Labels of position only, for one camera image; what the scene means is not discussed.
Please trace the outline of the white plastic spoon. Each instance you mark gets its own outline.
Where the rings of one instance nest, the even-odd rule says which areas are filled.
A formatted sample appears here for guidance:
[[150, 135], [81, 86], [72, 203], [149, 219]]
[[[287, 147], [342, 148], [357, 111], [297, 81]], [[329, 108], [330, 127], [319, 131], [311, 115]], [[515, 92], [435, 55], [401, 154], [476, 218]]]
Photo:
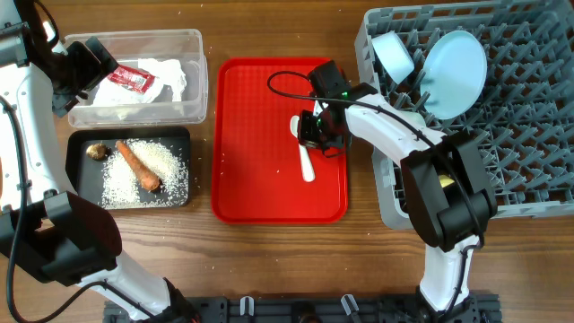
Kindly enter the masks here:
[[[291, 117], [291, 121], [290, 121], [291, 134], [295, 137], [296, 140], [299, 140], [299, 138], [298, 138], [299, 120], [300, 120], [299, 116], [293, 115]], [[299, 154], [300, 154], [301, 174], [302, 174], [303, 180], [305, 182], [312, 182], [315, 180], [315, 171], [313, 169], [308, 150], [304, 145], [302, 145], [300, 143], [298, 143], [298, 147], [299, 147]]]

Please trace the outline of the yellow plastic cup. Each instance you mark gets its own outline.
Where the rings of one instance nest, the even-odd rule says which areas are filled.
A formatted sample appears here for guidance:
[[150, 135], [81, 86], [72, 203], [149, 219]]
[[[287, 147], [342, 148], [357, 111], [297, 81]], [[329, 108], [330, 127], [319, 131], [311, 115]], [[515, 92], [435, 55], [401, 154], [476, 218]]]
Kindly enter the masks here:
[[446, 188], [450, 185], [453, 185], [455, 181], [448, 175], [441, 174], [439, 175], [439, 183], [442, 188]]

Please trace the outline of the orange carrot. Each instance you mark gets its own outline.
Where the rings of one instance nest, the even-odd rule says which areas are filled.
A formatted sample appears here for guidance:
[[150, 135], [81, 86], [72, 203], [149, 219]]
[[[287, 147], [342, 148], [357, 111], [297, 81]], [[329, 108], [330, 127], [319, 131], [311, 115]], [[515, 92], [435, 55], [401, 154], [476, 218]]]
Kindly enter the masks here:
[[150, 192], [156, 191], [161, 185], [160, 178], [141, 162], [125, 142], [116, 141], [116, 147], [135, 174], [140, 186]]

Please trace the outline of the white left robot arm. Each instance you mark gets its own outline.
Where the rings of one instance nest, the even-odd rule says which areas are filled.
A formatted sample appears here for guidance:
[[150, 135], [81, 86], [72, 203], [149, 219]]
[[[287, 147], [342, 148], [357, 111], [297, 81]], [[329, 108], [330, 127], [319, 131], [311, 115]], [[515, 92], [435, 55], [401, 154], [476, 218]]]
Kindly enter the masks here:
[[128, 256], [114, 218], [78, 196], [65, 171], [54, 120], [117, 67], [96, 38], [63, 47], [43, 3], [2, 2], [1, 251], [7, 308], [16, 321], [16, 269], [44, 284], [95, 291], [133, 321], [201, 318], [168, 279]]

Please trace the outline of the light blue bowl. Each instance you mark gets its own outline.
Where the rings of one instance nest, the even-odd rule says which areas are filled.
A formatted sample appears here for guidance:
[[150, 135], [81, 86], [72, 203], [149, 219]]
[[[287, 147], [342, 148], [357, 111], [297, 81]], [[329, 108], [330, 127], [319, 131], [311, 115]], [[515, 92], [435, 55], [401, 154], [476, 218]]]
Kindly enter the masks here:
[[401, 83], [414, 70], [414, 62], [399, 36], [390, 31], [372, 40], [383, 68], [395, 83]]

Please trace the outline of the light blue plate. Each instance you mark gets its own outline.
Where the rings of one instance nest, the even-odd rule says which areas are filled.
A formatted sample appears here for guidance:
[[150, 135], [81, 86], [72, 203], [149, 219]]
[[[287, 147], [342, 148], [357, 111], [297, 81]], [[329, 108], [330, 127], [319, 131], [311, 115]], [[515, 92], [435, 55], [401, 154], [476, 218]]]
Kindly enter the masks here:
[[467, 31], [451, 31], [440, 38], [426, 57], [421, 94], [430, 96], [424, 108], [437, 119], [452, 119], [478, 100], [487, 74], [485, 51]]

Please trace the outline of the red snack wrapper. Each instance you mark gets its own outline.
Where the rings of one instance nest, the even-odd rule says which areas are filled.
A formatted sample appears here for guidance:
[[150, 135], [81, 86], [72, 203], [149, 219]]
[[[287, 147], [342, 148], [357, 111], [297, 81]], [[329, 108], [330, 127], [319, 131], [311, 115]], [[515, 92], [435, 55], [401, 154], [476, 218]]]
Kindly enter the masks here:
[[108, 75], [108, 79], [131, 92], [145, 94], [153, 85], [155, 77], [145, 71], [119, 65], [114, 72]]

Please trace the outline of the brown food scrap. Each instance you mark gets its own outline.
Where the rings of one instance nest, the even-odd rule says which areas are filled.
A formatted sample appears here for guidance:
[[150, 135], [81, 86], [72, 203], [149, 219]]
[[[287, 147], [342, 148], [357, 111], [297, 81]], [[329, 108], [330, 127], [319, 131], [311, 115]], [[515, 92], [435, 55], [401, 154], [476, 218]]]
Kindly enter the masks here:
[[91, 144], [86, 149], [86, 155], [95, 161], [103, 161], [109, 155], [109, 148], [103, 143]]

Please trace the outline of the white rice pile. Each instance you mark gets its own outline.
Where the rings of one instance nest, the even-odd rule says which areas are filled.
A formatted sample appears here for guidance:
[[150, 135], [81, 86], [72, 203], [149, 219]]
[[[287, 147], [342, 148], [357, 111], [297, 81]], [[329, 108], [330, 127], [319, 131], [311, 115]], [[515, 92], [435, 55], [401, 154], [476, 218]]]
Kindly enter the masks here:
[[157, 141], [127, 139], [123, 142], [131, 153], [159, 180], [148, 190], [118, 149], [103, 163], [103, 192], [99, 204], [106, 209], [179, 207], [189, 198], [187, 159], [181, 148]]

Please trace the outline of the white tissue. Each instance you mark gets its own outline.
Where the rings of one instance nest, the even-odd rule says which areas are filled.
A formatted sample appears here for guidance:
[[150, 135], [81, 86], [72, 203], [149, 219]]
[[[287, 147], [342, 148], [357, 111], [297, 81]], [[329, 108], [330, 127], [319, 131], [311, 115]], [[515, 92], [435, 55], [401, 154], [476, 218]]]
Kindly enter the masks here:
[[172, 101], [182, 101], [187, 80], [179, 60], [160, 61], [155, 58], [143, 58], [138, 59], [136, 67], [133, 68], [145, 71], [155, 77], [153, 85], [145, 94], [131, 92], [111, 82], [106, 77], [95, 92], [92, 104], [95, 106], [148, 104], [158, 100], [164, 90], [170, 90]]

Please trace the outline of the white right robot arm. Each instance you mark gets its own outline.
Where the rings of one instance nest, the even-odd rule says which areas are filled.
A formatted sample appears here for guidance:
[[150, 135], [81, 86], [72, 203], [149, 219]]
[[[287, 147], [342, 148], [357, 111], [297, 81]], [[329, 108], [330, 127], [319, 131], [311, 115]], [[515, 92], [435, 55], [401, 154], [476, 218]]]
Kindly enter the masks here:
[[418, 286], [421, 317], [446, 321], [469, 301], [473, 253], [496, 214], [493, 188], [474, 139], [426, 127], [367, 83], [351, 86], [334, 61], [304, 74], [314, 111], [302, 112], [301, 144], [326, 152], [349, 135], [384, 153], [401, 172], [409, 221], [426, 245]]

